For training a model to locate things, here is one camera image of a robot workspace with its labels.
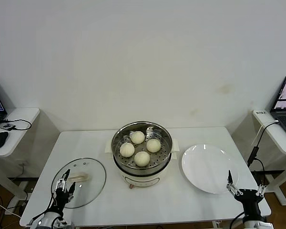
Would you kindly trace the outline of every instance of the white desk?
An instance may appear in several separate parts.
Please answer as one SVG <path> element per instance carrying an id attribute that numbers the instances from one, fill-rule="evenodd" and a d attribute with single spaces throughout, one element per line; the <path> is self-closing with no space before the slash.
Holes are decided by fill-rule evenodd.
<path id="1" fill-rule="evenodd" d="M 7 109 L 8 115 L 6 118 L 9 120 L 15 119 L 24 119 L 33 123 L 36 117 L 39 114 L 38 108 L 14 108 L 14 109 Z M 26 122 L 14 122 L 17 128 L 24 129 L 29 127 L 29 124 Z M 7 157 L 12 154 L 20 140 L 23 138 L 27 131 L 20 131 L 20 130 L 11 130 L 9 131 L 9 136 L 6 139 L 5 144 L 0 148 L 0 157 Z M 13 193 L 15 197 L 11 200 L 8 207 L 13 207 L 17 205 L 19 200 L 25 200 L 26 193 L 23 191 L 27 185 L 27 182 L 22 182 L 20 186 L 15 185 L 11 182 L 5 175 L 4 172 L 0 169 L 0 185 L 5 187 L 8 191 Z"/>
<path id="2" fill-rule="evenodd" d="M 261 125 L 275 120 L 266 110 L 254 110 L 253 115 Z M 286 132 L 281 125 L 271 125 L 266 129 L 266 132 L 269 134 L 270 138 L 273 140 L 279 150 L 283 154 L 286 154 Z M 286 169 L 276 179 L 273 179 L 272 175 L 266 175 L 266 178 L 269 181 L 266 192 L 274 192 L 280 204 L 285 206 L 286 198 L 280 189 L 280 185 L 286 181 Z"/>
<path id="3" fill-rule="evenodd" d="M 36 117 L 39 114 L 39 108 L 14 108 L 14 109 L 6 109 L 8 115 L 6 118 L 9 120 L 16 120 L 16 119 L 24 119 L 33 123 Z M 23 121 L 13 122 L 11 123 L 16 125 L 18 129 L 25 129 L 29 127 L 29 124 Z M 7 157 L 12 154 L 20 140 L 23 138 L 27 131 L 20 131 L 20 130 L 11 130 L 9 131 L 9 136 L 6 139 L 4 146 L 0 148 L 0 157 Z"/>
<path id="4" fill-rule="evenodd" d="M 243 211 L 230 193 L 208 194 L 194 187 L 183 175 L 180 158 L 194 144 L 217 145 L 233 157 L 239 168 L 239 188 L 257 188 L 236 145 L 224 127 L 168 129 L 179 142 L 177 160 L 171 160 L 167 175 L 158 184 L 129 189 L 112 158 L 104 153 L 106 142 L 115 131 L 62 132 L 41 173 L 25 208 L 20 225 L 43 212 L 50 200 L 51 182 L 68 162 L 92 157 L 105 167 L 107 180 L 100 195 L 90 204 L 65 209 L 64 217 L 75 226 L 138 225 L 212 221 L 232 219 Z M 271 214 L 265 200 L 260 203 L 262 215 Z"/>

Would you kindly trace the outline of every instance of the white wall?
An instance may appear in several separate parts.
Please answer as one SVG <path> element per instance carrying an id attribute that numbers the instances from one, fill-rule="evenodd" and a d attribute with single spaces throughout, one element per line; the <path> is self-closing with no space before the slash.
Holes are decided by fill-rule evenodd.
<path id="1" fill-rule="evenodd" d="M 285 75 L 286 0 L 0 0 L 3 99 L 59 131 L 226 126 L 247 157 Z"/>

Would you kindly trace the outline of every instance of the stainless steel steamer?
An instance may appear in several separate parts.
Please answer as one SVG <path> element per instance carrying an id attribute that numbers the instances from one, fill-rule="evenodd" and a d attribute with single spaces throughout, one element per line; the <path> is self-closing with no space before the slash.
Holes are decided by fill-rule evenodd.
<path id="1" fill-rule="evenodd" d="M 145 141 L 141 144 L 133 144 L 130 134 L 134 131 L 142 131 L 145 134 Z M 161 142 L 161 149 L 156 153 L 151 153 L 146 148 L 146 143 L 150 139 L 158 139 Z M 120 154 L 120 147 L 123 143 L 132 143 L 135 152 L 131 157 L 123 157 Z M 112 138 L 111 150 L 113 158 L 118 168 L 133 177 L 149 177 L 164 170 L 172 157 L 173 142 L 168 131 L 162 126 L 151 122 L 134 122 L 122 127 Z M 134 162 L 134 156 L 140 151 L 145 151 L 150 155 L 150 163 L 145 167 L 139 167 Z"/>

